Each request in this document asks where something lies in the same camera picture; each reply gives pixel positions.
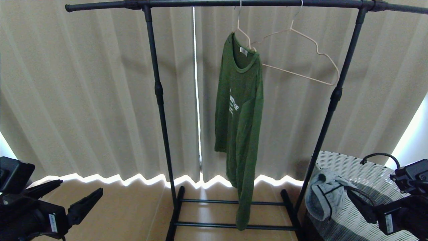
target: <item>clothes rack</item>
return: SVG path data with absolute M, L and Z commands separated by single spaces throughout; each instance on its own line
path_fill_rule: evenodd
M 240 5 L 240 0 L 125 0 L 120 2 L 86 3 L 86 4 L 74 4 L 74 5 L 65 6 L 65 9 L 68 12 L 92 10 L 92 9 L 127 8 L 132 10 L 142 10 L 145 14 L 147 31 L 149 35 L 150 53 L 152 56 L 152 63 L 153 63 L 153 72 L 155 76 L 155 94 L 156 94 L 156 99 L 159 107 L 160 123 L 162 126 L 162 134 L 163 134 L 163 143 L 165 145 L 166 162 L 168 165 L 168 174 L 169 174 L 169 180 L 171 184 L 172 202 L 174 206 L 174 211 L 172 212 L 171 221 L 169 223 L 169 229 L 166 236 L 166 241 L 174 240 L 175 231 L 178 226 L 236 228 L 235 224 L 181 222 L 179 221 L 179 217 L 180 217 L 181 205 L 183 202 L 223 203 L 223 204 L 238 204 L 238 202 L 225 201 L 225 200 L 185 199 L 184 186 L 181 186 L 179 188 L 178 195 L 175 193 L 174 175 L 172 172 L 171 154 L 169 150 L 168 133 L 166 129 L 165 110 L 163 107 L 163 89 L 159 78 L 158 59 L 156 55 L 151 8 L 183 7 L 183 6 L 239 6 L 239 5 Z M 242 0 L 242 6 L 301 6 L 301 0 Z M 345 81 L 345 77 L 348 72 L 355 47 L 357 45 L 358 36 L 360 35 L 361 27 L 363 25 L 366 13 L 389 10 L 389 11 L 398 11 L 398 12 L 428 14 L 428 8 L 406 6 L 406 5 L 399 5 L 399 4 L 389 4 L 383 0 L 304 0 L 303 6 L 354 8 L 354 9 L 359 9 L 359 11 L 355 22 L 354 32 L 352 34 L 352 38 L 349 43 L 349 48 L 346 54 L 346 58 L 343 63 L 343 68 L 340 73 L 339 81 L 331 94 L 330 103 L 327 109 L 327 114 L 326 114 L 323 126 L 321 128 L 321 132 L 320 132 L 317 144 L 312 154 L 312 158 L 309 162 L 309 166 L 306 171 L 303 186 L 300 191 L 299 197 L 297 199 L 296 205 L 293 207 L 293 204 L 290 201 L 290 198 L 286 190 L 281 191 L 281 197 L 283 202 L 252 202 L 252 205 L 285 206 L 285 208 L 287 209 L 288 215 L 290 217 L 292 226 L 248 225 L 247 229 L 295 231 L 299 241 L 302 241 L 305 238 L 303 235 L 303 230 L 300 225 L 300 222 L 297 219 L 297 213 L 303 201 L 305 191 L 308 187 L 308 183 L 312 175 L 312 171 L 315 167 L 315 163 L 319 155 L 319 152 L 321 150 L 333 113 L 342 96 L 342 86 Z

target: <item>curtain fold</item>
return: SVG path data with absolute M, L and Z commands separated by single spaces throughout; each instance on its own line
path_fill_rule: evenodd
M 192 12 L 152 15 L 174 174 L 198 181 Z M 142 11 L 7 1 L 1 23 L 0 130 L 19 159 L 36 164 L 33 180 L 168 179 Z
M 425 6 L 426 2 L 391 3 Z M 298 7 L 243 7 L 241 29 L 252 41 L 290 26 Z M 205 181 L 225 177 L 226 155 L 214 152 L 215 99 L 224 41 L 236 30 L 239 7 L 196 8 L 202 170 Z M 294 29 L 315 39 L 339 67 L 358 10 L 303 7 Z M 428 16 L 369 12 L 322 149 L 363 157 L 391 153 L 428 91 Z M 237 33 L 241 43 L 246 38 Z M 265 64 L 325 82 L 337 77 L 315 45 L 291 32 L 252 44 Z M 334 87 L 263 67 L 265 103 L 256 176 L 304 177 Z M 386 159 L 373 159 L 380 164 Z

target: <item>gray garment in basket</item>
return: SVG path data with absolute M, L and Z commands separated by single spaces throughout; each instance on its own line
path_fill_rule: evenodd
M 320 221 L 334 216 L 342 207 L 346 196 L 344 186 L 355 187 L 333 170 L 314 170 L 305 196 L 308 212 Z

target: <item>green shirt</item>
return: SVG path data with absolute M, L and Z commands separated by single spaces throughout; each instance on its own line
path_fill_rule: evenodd
M 238 189 L 236 226 L 239 230 L 244 230 L 250 220 L 262 110 L 259 54 L 243 47 L 231 33 L 221 60 L 214 150 L 227 153 L 226 175 Z

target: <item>hanger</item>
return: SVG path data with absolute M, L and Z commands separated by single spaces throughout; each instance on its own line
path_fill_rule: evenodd
M 285 70 L 285 69 L 280 69 L 280 68 L 278 68 L 278 67 L 270 66 L 270 65 L 267 65 L 267 64 L 264 64 L 264 63 L 262 63 L 262 65 L 263 65 L 263 66 L 266 66 L 266 67 L 269 67 L 269 68 L 272 68 L 272 69 L 277 69 L 277 70 L 284 71 L 284 72 L 286 72 L 286 73 L 290 73 L 290 74 L 293 74 L 293 75 L 297 75 L 297 76 L 300 76 L 300 77 L 302 77 L 302 78 L 306 78 L 306 79 L 309 79 L 309 80 L 313 80 L 313 81 L 316 81 L 316 82 L 319 82 L 319 83 L 322 83 L 322 84 L 326 84 L 326 85 L 330 85 L 330 86 L 336 85 L 337 81 L 339 81 L 339 75 L 340 75 L 340 74 L 339 74 L 339 69 L 337 68 L 337 66 L 336 66 L 336 64 L 333 62 L 333 60 L 330 58 L 330 56 L 329 56 L 329 55 L 327 55 L 327 54 L 324 54 L 324 53 L 320 53 L 320 52 L 319 52 L 319 50 L 318 50 L 318 43 L 317 43 L 315 40 L 313 40 L 313 39 L 312 39 L 312 38 L 310 38 L 309 36 L 306 36 L 306 35 L 304 35 L 303 33 L 299 32 L 299 31 L 297 31 L 297 30 L 295 30 L 295 29 L 293 28 L 294 19 L 296 18 L 297 14 L 299 14 L 299 13 L 300 13 L 300 11 L 301 11 L 301 9 L 302 9 L 302 7 L 303 7 L 303 0 L 301 0 L 301 2 L 302 2 L 302 5 L 300 6 L 299 11 L 294 15 L 293 20 L 291 21 L 291 26 L 290 26 L 288 29 L 285 29 L 285 30 L 282 30 L 282 31 L 278 31 L 278 32 L 271 33 L 271 34 L 269 34 L 269 35 L 265 36 L 265 37 L 264 37 L 260 42 L 257 42 L 257 41 L 255 41 L 255 42 L 251 42 L 250 37 L 249 37 L 246 33 L 244 33 L 244 31 L 243 31 L 242 29 L 240 29 L 240 28 L 239 28 L 239 15 L 241 14 L 241 8 L 242 8 L 242 0 L 240 0 L 239 13 L 238 13 L 238 26 L 237 26 L 237 30 L 238 30 L 238 31 L 240 31 L 241 33 L 243 33 L 243 34 L 247 37 L 247 39 L 248 39 L 248 43 L 249 43 L 249 44 L 248 44 L 248 47 L 249 47 L 250 49 L 251 49 L 251 43 L 258 43 L 258 44 L 261 44 L 261 43 L 263 42 L 263 40 L 264 40 L 264 39 L 266 39 L 267 37 L 269 37 L 269 36 L 271 36 L 271 35 L 274 35 L 274 34 L 277 34 L 277 33 L 283 33 L 283 32 L 287 32 L 287 31 L 293 31 L 293 32 L 295 32 L 295 33 L 297 33 L 297 34 L 299 34 L 299 35 L 301 35 L 301 36 L 303 36 L 303 37 L 305 37 L 305 38 L 307 38 L 307 39 L 311 40 L 311 41 L 315 44 L 315 46 L 316 46 L 316 48 L 317 48 L 317 54 L 318 54 L 318 55 L 324 55 L 324 56 L 326 56 L 326 57 L 330 60 L 330 62 L 333 64 L 334 68 L 336 69 L 337 79 L 336 79 L 333 83 L 327 83 L 327 82 L 324 82 L 324 81 L 321 81 L 321 80 L 317 80 L 317 79 L 315 79 L 315 78 L 311 78 L 311 77 L 308 77 L 308 76 L 304 76 L 304 75 L 301 75 L 301 74 L 298 74 L 298 73 L 294 73 L 294 72 L 291 72 L 291 71 L 288 71 L 288 70 Z

